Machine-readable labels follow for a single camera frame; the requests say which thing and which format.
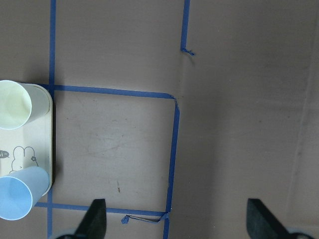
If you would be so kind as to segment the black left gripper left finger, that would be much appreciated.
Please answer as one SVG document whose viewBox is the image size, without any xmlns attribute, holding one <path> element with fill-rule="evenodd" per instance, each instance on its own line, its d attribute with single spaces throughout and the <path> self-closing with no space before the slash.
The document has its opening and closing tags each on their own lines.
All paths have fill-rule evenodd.
<svg viewBox="0 0 319 239">
<path fill-rule="evenodd" d="M 106 235 L 106 201 L 93 200 L 74 236 L 76 239 L 103 239 Z"/>
</svg>

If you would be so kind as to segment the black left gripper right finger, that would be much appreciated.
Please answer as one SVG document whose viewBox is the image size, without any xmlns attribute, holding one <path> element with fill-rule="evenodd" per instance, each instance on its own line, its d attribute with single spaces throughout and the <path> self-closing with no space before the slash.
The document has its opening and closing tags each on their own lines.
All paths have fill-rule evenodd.
<svg viewBox="0 0 319 239">
<path fill-rule="evenodd" d="M 260 199 L 248 199 L 246 229 L 251 239 L 289 239 L 290 233 Z"/>
</svg>

